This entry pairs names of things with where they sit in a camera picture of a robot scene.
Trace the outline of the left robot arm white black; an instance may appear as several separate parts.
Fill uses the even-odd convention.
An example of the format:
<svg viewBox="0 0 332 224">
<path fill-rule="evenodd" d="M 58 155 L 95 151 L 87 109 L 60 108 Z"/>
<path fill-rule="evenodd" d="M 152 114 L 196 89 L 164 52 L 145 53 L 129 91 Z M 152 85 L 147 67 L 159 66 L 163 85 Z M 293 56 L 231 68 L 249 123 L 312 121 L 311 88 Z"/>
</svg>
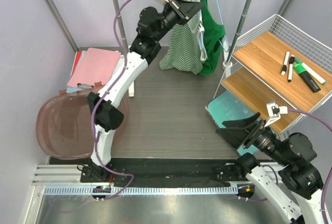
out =
<svg viewBox="0 0 332 224">
<path fill-rule="evenodd" d="M 91 127 L 94 138 L 93 152 L 87 165 L 79 165 L 82 183 L 109 180 L 111 147 L 116 130 L 124 120 L 119 104 L 130 85 L 159 53 L 160 40 L 175 25 L 184 25 L 204 6 L 202 2 L 163 0 L 163 10 L 146 7 L 140 12 L 137 36 L 124 56 L 123 67 L 116 71 L 109 82 L 98 92 L 88 94 Z"/>
</svg>

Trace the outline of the green white striped tank top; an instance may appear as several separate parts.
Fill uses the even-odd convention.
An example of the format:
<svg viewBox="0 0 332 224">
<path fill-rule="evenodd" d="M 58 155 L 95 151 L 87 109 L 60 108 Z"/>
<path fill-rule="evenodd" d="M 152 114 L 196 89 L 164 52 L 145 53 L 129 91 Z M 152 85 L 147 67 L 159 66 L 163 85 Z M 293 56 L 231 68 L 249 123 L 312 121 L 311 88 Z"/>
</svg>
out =
<svg viewBox="0 0 332 224">
<path fill-rule="evenodd" d="M 208 58 L 203 43 L 204 32 L 201 10 L 184 25 L 177 24 L 172 28 L 168 51 L 159 62 L 160 69 L 164 71 L 174 68 L 199 74 Z"/>
</svg>

